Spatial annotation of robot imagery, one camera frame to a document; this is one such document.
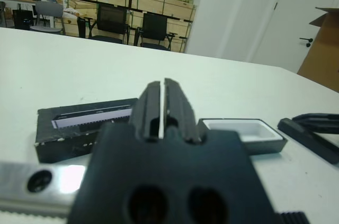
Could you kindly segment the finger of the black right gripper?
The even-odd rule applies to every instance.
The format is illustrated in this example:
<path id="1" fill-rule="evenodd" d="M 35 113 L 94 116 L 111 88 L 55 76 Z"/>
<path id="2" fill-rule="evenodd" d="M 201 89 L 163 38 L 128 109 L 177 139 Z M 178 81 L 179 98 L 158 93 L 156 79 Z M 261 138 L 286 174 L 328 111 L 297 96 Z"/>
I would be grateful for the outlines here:
<path id="1" fill-rule="evenodd" d="M 324 121 L 338 122 L 338 114 L 332 113 L 306 113 L 292 118 L 293 121 Z"/>
<path id="2" fill-rule="evenodd" d="M 338 133 L 338 123 L 302 123 L 301 125 L 316 133 Z"/>

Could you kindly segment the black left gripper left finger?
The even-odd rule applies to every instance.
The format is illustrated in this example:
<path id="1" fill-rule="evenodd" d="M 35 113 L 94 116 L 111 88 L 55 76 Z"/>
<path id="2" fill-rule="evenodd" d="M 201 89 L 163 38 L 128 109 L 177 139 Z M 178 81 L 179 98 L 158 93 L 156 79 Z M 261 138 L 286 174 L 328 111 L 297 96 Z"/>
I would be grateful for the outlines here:
<path id="1" fill-rule="evenodd" d="M 129 123 L 140 141 L 159 140 L 160 81 L 149 83 L 132 108 Z"/>

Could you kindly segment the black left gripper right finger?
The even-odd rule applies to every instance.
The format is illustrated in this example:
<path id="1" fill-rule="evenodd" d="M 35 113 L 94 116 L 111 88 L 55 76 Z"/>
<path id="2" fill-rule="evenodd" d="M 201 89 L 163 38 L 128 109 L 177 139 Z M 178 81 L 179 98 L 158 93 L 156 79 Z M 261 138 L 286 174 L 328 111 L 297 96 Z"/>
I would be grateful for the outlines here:
<path id="1" fill-rule="evenodd" d="M 197 144 L 198 129 L 194 110 L 180 84 L 166 78 L 164 86 L 164 135 L 167 135 L 169 128 L 175 127 L 184 141 Z"/>

